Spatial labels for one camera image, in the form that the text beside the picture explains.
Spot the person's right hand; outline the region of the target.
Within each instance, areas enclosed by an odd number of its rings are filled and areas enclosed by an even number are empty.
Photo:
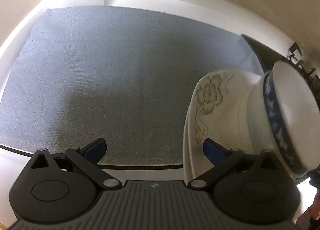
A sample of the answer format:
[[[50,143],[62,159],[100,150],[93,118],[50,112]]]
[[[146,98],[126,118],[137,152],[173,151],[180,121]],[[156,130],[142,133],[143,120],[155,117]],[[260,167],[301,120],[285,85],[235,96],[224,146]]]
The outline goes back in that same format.
[[[319,189],[317,189],[317,193],[316,193],[316,196],[313,200],[313,204],[307,210],[307,214],[311,216],[307,230],[319,229],[319,211],[320,211],[319,195],[320,195],[320,192],[319,192]]]

